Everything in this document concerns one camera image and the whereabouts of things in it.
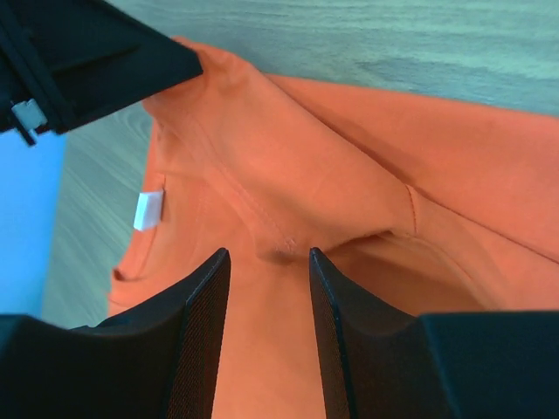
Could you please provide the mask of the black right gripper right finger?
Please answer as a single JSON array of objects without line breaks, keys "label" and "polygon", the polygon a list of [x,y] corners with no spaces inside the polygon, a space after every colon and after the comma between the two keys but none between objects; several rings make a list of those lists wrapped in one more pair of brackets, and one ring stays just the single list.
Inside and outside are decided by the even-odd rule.
[{"label": "black right gripper right finger", "polygon": [[557,312],[410,316],[309,254],[329,418],[555,418]]}]

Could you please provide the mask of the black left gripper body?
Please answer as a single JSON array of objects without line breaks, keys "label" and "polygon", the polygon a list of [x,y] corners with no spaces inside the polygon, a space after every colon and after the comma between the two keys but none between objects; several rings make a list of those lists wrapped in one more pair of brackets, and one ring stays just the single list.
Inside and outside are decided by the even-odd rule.
[{"label": "black left gripper body", "polygon": [[192,49],[106,1],[1,3],[1,130],[30,147],[202,72]]}]

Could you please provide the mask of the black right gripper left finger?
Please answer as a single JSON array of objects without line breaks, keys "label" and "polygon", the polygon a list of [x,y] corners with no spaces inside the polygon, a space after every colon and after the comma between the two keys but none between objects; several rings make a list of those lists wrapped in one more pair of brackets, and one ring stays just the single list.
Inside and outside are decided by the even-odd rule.
[{"label": "black right gripper left finger", "polygon": [[3,315],[2,417],[211,417],[230,277],[222,249],[95,327]]}]

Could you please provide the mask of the orange t shirt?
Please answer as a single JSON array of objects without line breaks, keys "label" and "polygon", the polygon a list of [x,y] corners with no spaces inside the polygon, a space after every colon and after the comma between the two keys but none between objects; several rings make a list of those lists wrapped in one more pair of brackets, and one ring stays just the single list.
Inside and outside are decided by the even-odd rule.
[{"label": "orange t shirt", "polygon": [[264,74],[193,44],[201,76],[145,99],[162,213],[111,314],[231,255],[216,418],[325,415],[308,278],[319,248],[410,313],[558,306],[558,120]]}]

